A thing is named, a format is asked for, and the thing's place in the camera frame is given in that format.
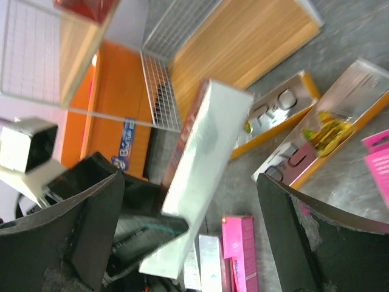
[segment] gray floor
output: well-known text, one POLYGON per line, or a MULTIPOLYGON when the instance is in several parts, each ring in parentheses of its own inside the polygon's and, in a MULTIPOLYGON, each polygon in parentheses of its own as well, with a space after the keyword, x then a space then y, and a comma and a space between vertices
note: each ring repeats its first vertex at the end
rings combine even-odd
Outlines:
MULTIPOLYGON (((280 82, 305 69, 321 93, 358 57, 389 69, 389 0, 312 0, 325 20, 319 36, 249 90, 265 94, 280 82)), ((160 5, 151 11, 163 9, 160 5)), ((389 223, 389 211, 363 161, 361 139, 389 128, 389 107, 338 152, 302 187, 302 191, 348 212, 389 223)), ((263 223, 252 173, 284 139, 284 133, 230 162, 207 212, 210 232, 221 231, 221 217, 252 214, 255 218, 258 272, 261 291, 281 291, 263 223)), ((176 133, 159 131, 153 154, 151 180, 159 183, 173 151, 176 133)))

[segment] white wall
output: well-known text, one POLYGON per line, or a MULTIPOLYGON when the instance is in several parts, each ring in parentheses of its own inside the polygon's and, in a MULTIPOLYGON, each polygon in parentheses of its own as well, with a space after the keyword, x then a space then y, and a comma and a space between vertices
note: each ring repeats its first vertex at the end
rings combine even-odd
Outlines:
MULTIPOLYGON (((52 0, 29 1, 53 9, 52 0)), ((4 39, 6 8, 7 1, 0 0, 0 64, 2 61, 1 53, 4 39)), ((105 37, 132 49, 139 50, 142 45, 147 13, 147 0, 122 0, 105 37)), ((59 129, 54 157, 59 158, 63 142, 64 126, 66 123, 66 112, 59 108, 42 106, 36 103, 25 102, 0 95, 0 117, 13 120, 15 117, 19 116, 39 116, 58 124, 59 129)), ((16 191, 0 181, 0 218, 4 221, 9 221, 14 218, 13 209, 16 197, 16 191)))

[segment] wood grain surface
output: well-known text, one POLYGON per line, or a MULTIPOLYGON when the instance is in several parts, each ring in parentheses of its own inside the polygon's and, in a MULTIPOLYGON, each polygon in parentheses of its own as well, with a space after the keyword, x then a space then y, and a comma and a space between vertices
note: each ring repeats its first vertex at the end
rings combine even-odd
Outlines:
POLYGON ((201 78, 245 88, 319 31, 294 0, 223 0, 169 63, 181 120, 201 78))

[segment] magenta box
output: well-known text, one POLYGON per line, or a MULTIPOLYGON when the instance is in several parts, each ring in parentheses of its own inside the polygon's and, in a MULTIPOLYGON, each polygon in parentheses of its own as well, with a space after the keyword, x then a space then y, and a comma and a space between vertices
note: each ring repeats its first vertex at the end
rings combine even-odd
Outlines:
POLYGON ((365 162, 389 207, 389 129, 362 140, 370 154, 365 162))
POLYGON ((222 235, 224 258, 231 260, 233 287, 237 292, 258 292, 253 217, 223 217, 222 235))

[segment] white and pink box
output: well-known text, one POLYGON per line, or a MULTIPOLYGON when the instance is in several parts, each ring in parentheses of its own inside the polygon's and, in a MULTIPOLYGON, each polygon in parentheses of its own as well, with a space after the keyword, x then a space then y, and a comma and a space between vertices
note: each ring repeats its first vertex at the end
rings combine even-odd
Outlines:
POLYGON ((365 162, 389 208, 389 129, 362 140, 370 154, 365 162))
POLYGON ((258 292, 252 216, 222 219, 224 258, 230 259, 233 292, 258 292))

